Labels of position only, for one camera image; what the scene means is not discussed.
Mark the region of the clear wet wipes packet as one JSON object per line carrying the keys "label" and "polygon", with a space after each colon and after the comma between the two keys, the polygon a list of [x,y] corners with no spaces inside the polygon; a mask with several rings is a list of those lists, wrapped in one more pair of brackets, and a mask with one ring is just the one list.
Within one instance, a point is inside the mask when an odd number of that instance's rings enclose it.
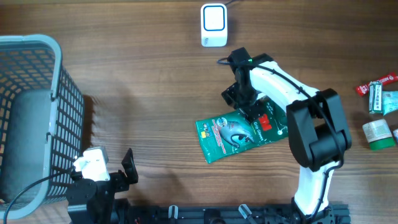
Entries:
{"label": "clear wet wipes packet", "polygon": [[386,115],[398,109],[398,91],[382,92],[382,113]]}

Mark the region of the small green white box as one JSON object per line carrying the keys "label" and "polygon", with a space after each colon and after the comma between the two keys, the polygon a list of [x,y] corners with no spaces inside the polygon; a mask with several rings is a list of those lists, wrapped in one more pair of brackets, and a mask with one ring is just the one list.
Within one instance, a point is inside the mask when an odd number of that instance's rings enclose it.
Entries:
{"label": "small green white box", "polygon": [[379,81],[369,84],[369,113],[382,113],[382,83]]}

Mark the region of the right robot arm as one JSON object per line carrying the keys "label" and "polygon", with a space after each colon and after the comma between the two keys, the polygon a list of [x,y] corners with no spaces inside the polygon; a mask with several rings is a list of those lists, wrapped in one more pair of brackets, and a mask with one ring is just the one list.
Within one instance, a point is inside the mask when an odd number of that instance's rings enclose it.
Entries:
{"label": "right robot arm", "polygon": [[340,96],[296,80],[269,55],[251,57],[244,47],[218,64],[230,66],[235,83],[222,92],[227,104],[250,123],[264,113],[260,99],[268,97],[283,109],[290,151],[300,166],[298,189],[292,197],[293,223],[315,223],[331,211],[328,191],[333,172],[345,162],[352,145]]}

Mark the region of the green lid jar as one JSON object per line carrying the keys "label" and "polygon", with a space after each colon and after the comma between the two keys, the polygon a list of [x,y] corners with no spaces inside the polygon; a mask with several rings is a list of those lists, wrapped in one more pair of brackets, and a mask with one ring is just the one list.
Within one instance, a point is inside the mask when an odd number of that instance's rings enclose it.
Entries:
{"label": "green lid jar", "polygon": [[396,145],[385,119],[379,119],[364,124],[363,131],[372,151],[378,151]]}

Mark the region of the green 3M gloves packet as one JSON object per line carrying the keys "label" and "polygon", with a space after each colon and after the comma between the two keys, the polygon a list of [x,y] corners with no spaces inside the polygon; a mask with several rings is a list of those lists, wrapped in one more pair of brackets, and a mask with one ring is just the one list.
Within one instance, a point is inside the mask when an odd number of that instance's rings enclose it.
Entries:
{"label": "green 3M gloves packet", "polygon": [[250,123],[242,112],[195,122],[198,140],[207,163],[239,154],[288,136],[287,117],[272,100],[263,101],[264,114]]}

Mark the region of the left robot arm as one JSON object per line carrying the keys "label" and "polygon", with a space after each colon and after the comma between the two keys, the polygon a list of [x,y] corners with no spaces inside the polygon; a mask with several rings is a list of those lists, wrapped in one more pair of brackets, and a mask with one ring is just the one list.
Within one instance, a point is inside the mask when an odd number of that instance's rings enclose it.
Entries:
{"label": "left robot arm", "polygon": [[103,146],[84,151],[73,163],[68,187],[68,214],[72,223],[129,223],[128,199],[116,199],[115,194],[129,190],[138,183],[132,149],[128,149],[121,165],[124,170],[110,173]]}

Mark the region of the red coffee stick sachet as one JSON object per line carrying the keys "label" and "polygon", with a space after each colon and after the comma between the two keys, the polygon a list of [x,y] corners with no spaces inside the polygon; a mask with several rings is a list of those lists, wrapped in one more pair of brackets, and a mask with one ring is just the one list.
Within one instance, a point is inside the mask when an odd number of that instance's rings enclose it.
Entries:
{"label": "red coffee stick sachet", "polygon": [[[398,76],[396,74],[396,72],[391,72],[379,79],[377,79],[377,82],[382,83],[383,85],[389,85],[391,83],[395,83],[398,80]],[[369,86],[370,86],[371,82],[368,82],[367,84],[363,84],[363,85],[359,85],[355,88],[356,93],[359,96],[364,96],[366,94],[369,93]]]}

